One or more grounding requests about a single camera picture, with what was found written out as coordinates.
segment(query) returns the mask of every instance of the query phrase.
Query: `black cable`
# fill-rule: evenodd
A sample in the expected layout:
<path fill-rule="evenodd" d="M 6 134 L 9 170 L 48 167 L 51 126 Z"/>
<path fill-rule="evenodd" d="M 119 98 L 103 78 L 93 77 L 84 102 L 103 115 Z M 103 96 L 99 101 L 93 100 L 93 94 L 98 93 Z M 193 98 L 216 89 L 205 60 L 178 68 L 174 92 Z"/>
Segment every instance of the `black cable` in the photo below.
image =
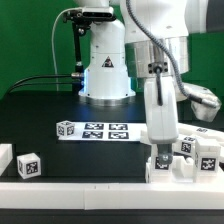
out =
<path fill-rule="evenodd" d="M 13 84 L 13 86 L 19 85 L 21 83 L 30 81 L 30 80 L 34 80 L 34 79 L 50 79 L 50 78 L 71 78 L 71 75 L 37 75 L 37 76 L 31 76 L 25 79 L 22 79 L 18 82 L 16 82 L 15 84 Z"/>
<path fill-rule="evenodd" d="M 25 79 L 22 79 L 16 83 L 14 83 L 12 86 L 10 86 L 5 95 L 7 95 L 9 92 L 11 92 L 11 89 L 14 89 L 14 87 L 19 86 L 20 84 L 24 82 L 28 82 L 30 80 L 35 80 L 35 79 L 51 79 L 51 78 L 71 78 L 71 75 L 39 75 L 39 76 L 31 76 Z"/>
<path fill-rule="evenodd" d="M 39 83 L 23 83 L 23 84 L 19 84 L 19 85 L 12 86 L 11 88 L 9 88 L 9 89 L 7 90 L 7 92 L 5 93 L 4 96 L 8 95 L 8 94 L 9 94 L 10 92 L 12 92 L 14 89 L 17 89 L 17 88 L 20 88 L 20 87 L 23 87 L 23 86 L 55 85 L 55 84 L 58 84 L 58 85 L 72 85 L 72 84 L 75 84 L 75 82 L 46 82 L 46 83 L 39 82 Z"/>
<path fill-rule="evenodd" d="M 163 96 L 162 96 L 162 84 L 161 84 L 161 69 L 156 69 L 156 84 L 158 92 L 158 105 L 163 106 Z"/>

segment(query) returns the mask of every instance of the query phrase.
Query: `white cube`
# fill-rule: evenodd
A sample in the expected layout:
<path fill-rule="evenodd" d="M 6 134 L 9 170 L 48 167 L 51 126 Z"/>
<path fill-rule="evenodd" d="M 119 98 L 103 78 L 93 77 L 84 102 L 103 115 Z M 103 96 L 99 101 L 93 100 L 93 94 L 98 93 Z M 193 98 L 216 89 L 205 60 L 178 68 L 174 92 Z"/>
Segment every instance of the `white cube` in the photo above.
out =
<path fill-rule="evenodd" d="M 57 123 L 57 136 L 72 136 L 75 134 L 75 124 L 71 121 L 62 121 Z"/>
<path fill-rule="evenodd" d="M 23 179 L 41 175 L 40 158 L 35 153 L 17 156 L 17 167 Z"/>

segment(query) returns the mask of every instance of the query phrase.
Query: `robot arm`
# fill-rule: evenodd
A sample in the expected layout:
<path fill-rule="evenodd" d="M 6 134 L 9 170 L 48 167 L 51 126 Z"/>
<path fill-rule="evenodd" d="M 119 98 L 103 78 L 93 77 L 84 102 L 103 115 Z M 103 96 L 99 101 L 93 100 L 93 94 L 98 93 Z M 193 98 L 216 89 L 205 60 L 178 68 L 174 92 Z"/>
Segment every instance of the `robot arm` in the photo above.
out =
<path fill-rule="evenodd" d="M 217 107 L 220 107 L 218 100 L 213 101 L 209 97 L 204 98 L 205 96 L 201 97 L 200 94 L 187 91 L 180 76 L 189 70 L 188 31 L 191 33 L 206 31 L 208 3 L 207 0 L 121 1 L 126 26 L 126 49 L 132 53 L 131 63 L 127 59 L 130 65 L 128 68 L 132 68 L 129 74 L 133 72 L 138 78 L 146 79 L 144 90 L 148 138 L 151 143 L 158 146 L 173 143 L 178 136 L 175 85 L 172 81 L 174 75 L 174 81 L 180 92 L 192 102 L 195 101 L 196 105 L 202 104 L 202 110 L 214 108 L 216 114 Z M 161 69 L 159 78 L 155 69 L 151 69 L 157 64 L 161 66 L 168 64 L 168 68 Z"/>

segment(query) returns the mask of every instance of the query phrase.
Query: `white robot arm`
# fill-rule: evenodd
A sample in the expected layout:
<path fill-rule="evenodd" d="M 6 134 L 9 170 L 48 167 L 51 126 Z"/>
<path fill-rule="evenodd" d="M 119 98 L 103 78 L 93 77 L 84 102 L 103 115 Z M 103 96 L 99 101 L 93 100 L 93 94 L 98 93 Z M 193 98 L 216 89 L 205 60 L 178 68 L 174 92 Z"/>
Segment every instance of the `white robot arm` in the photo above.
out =
<path fill-rule="evenodd" d="M 145 79 L 145 108 L 149 140 L 153 144 L 158 144 L 158 148 L 160 145 L 162 146 L 161 152 L 164 152 L 166 161 L 162 158 L 161 163 L 170 163 L 171 159 L 167 159 L 170 147 L 167 151 L 163 146 L 170 145 L 178 137 L 175 87 L 179 87 L 185 98 L 205 104 L 205 108 L 217 107 L 217 102 L 210 99 L 205 100 L 201 96 L 195 96 L 192 92 L 188 92 L 180 77 L 180 74 L 189 70 L 187 47 L 189 32 L 206 32 L 205 21 L 209 1 L 76 0 L 75 2 L 82 7 L 99 8 L 108 7 L 109 4 L 120 4 L 125 20 L 125 42 L 122 39 L 123 34 L 118 35 L 118 39 L 116 38 L 114 41 L 110 36 L 116 32 L 120 33 L 123 30 L 122 26 L 116 25 L 115 30 L 112 29 L 115 28 L 115 24 L 112 23 L 110 25 L 94 25 L 91 41 L 91 57 L 94 59 L 87 69 L 89 73 L 87 74 L 87 89 L 80 92 L 80 95 L 97 101 L 119 100 L 124 97 L 124 94 L 125 96 L 134 95 L 127 85 L 128 79 L 123 60 L 125 57 L 123 46 L 125 45 L 129 76 Z M 131 14 L 135 15 L 136 20 L 133 19 L 133 16 L 130 17 Z M 153 34 L 153 37 L 148 35 L 148 31 Z M 113 43 L 119 42 L 121 51 L 114 52 L 118 45 L 116 48 L 111 47 L 107 41 L 105 42 L 105 37 L 111 39 Z M 105 52 L 106 48 L 110 49 L 111 52 L 108 53 L 111 56 L 106 55 L 108 54 Z M 116 71 L 116 66 L 112 66 L 110 71 L 102 66 L 107 57 L 110 58 L 110 62 L 119 58 L 120 63 L 119 61 L 116 63 L 119 65 L 119 71 Z"/>

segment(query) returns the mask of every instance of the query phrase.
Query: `white cylinder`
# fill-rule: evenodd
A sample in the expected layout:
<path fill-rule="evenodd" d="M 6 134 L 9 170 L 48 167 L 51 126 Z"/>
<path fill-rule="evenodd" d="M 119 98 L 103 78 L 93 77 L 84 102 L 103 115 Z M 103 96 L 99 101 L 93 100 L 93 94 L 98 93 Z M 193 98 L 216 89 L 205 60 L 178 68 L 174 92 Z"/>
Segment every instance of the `white cylinder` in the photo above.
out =
<path fill-rule="evenodd" d="M 134 13 L 139 21 L 158 39 L 188 36 L 185 24 L 187 0 L 131 0 Z M 121 12 L 125 20 L 126 43 L 145 41 L 149 38 L 130 18 L 126 1 L 121 0 Z"/>
<path fill-rule="evenodd" d="M 124 25 L 118 20 L 92 25 L 91 62 L 81 96 L 120 100 L 135 95 L 125 64 L 124 34 Z"/>
<path fill-rule="evenodd" d="M 208 0 L 187 1 L 185 21 L 189 33 L 206 32 L 207 8 Z"/>

